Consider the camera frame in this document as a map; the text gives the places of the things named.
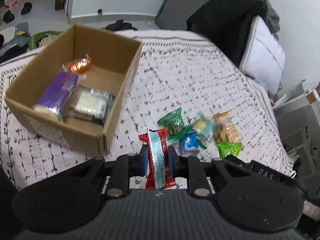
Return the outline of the blue snack packet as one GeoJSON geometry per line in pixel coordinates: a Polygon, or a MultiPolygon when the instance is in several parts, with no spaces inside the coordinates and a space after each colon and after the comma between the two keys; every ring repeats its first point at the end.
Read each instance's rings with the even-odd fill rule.
{"type": "Polygon", "coordinates": [[[199,154],[199,143],[197,141],[197,132],[191,130],[188,134],[179,140],[180,155],[183,157],[197,157],[199,154]]]}

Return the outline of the red snack packet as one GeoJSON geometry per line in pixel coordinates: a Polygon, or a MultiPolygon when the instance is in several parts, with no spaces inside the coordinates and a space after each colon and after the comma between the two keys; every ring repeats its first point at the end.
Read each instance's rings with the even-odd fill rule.
{"type": "Polygon", "coordinates": [[[176,180],[170,175],[167,149],[168,128],[151,130],[140,134],[139,140],[148,146],[149,174],[146,189],[161,190],[176,185],[176,180]]]}

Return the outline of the light green snack packet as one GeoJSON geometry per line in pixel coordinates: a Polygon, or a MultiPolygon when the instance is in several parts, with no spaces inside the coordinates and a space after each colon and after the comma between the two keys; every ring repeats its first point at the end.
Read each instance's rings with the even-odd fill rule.
{"type": "Polygon", "coordinates": [[[242,149],[241,142],[221,141],[216,145],[221,159],[225,159],[225,157],[227,157],[228,155],[237,157],[242,149]]]}

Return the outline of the yellow teal cookie packet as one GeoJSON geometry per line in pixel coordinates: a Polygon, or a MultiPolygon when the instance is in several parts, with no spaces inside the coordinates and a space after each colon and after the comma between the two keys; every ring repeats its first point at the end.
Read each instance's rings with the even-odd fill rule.
{"type": "Polygon", "coordinates": [[[214,124],[212,120],[206,117],[201,111],[197,113],[197,117],[193,122],[193,130],[197,134],[197,142],[203,149],[208,148],[208,144],[214,137],[214,124]]]}

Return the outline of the dark green snack packet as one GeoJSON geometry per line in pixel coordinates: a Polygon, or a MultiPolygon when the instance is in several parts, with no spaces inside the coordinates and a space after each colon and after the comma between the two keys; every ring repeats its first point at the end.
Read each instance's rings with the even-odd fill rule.
{"type": "Polygon", "coordinates": [[[157,124],[168,129],[170,141],[179,141],[192,130],[191,125],[186,125],[182,118],[182,109],[178,108],[157,121],[157,124]]]}

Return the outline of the orange biscuit packet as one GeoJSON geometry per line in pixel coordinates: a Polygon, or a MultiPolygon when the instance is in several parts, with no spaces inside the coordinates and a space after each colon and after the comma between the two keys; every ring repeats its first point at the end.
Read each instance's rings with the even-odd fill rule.
{"type": "Polygon", "coordinates": [[[236,126],[229,117],[229,112],[221,112],[213,115],[216,127],[217,142],[241,142],[236,126]]]}

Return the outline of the cardboard box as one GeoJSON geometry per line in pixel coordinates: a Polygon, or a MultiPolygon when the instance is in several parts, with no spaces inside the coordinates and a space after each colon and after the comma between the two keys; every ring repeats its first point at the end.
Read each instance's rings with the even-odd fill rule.
{"type": "Polygon", "coordinates": [[[12,81],[5,102],[28,130],[93,157],[109,154],[141,42],[74,25],[12,81]]]}

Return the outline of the white patterned bed cover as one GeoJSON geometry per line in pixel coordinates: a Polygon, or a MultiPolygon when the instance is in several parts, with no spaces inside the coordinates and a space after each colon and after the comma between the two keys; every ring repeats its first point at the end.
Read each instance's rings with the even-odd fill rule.
{"type": "Polygon", "coordinates": [[[17,189],[95,156],[137,153],[139,135],[181,109],[186,124],[199,112],[228,112],[242,142],[239,159],[288,177],[293,161],[280,140],[266,90],[246,77],[208,39],[189,31],[119,31],[75,25],[43,49],[1,66],[1,170],[17,189]],[[86,85],[120,97],[107,126],[33,111],[64,63],[88,54],[86,85]]]}

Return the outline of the purple snack packet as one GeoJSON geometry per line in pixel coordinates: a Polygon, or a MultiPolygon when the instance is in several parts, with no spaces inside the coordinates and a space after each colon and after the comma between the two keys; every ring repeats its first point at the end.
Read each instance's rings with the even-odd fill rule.
{"type": "Polygon", "coordinates": [[[65,104],[74,92],[79,76],[61,71],[41,94],[33,110],[47,118],[63,122],[65,104]]]}

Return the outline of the orange foil snack packet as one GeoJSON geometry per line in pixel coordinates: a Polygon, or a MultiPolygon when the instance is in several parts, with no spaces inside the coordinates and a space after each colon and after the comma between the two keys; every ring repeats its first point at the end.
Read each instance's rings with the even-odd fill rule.
{"type": "Polygon", "coordinates": [[[67,64],[62,65],[62,69],[65,72],[72,72],[75,74],[80,74],[88,70],[88,68],[91,66],[92,60],[88,54],[85,54],[84,57],[80,59],[73,60],[72,62],[69,62],[67,64]]]}

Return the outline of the white pillow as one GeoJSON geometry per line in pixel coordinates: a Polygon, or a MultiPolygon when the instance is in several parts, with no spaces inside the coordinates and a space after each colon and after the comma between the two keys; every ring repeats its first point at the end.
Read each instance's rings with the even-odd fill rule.
{"type": "Polygon", "coordinates": [[[265,21],[255,16],[249,30],[239,69],[261,84],[271,95],[278,91],[284,70],[285,53],[265,21]]]}

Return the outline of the black slippers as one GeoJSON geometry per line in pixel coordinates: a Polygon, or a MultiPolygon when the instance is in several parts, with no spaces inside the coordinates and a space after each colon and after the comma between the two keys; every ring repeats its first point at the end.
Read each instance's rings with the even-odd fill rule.
{"type": "Polygon", "coordinates": [[[124,22],[124,20],[117,20],[115,23],[107,25],[105,29],[109,31],[137,30],[131,23],[124,22]]]}

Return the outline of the black coat on chair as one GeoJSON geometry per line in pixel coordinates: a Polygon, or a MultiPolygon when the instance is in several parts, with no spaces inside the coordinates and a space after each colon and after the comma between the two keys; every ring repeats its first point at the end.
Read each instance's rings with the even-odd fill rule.
{"type": "Polygon", "coordinates": [[[266,20],[267,13],[265,0],[210,0],[187,19],[187,30],[207,37],[238,67],[253,18],[266,20]]]}

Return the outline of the grey sweater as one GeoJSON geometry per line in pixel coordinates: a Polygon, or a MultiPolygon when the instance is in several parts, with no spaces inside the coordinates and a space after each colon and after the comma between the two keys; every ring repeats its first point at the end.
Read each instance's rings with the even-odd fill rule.
{"type": "Polygon", "coordinates": [[[264,0],[267,4],[267,16],[266,16],[266,25],[268,26],[272,34],[276,34],[280,31],[280,18],[276,11],[273,9],[269,0],[264,0]]]}

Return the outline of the black sock on floor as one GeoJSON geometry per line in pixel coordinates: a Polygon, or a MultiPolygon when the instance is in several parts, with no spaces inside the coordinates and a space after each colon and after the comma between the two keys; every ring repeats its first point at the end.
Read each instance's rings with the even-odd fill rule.
{"type": "Polygon", "coordinates": [[[32,8],[33,8],[32,3],[25,2],[24,5],[23,5],[23,8],[21,9],[21,15],[28,14],[29,12],[31,12],[32,8]]]}

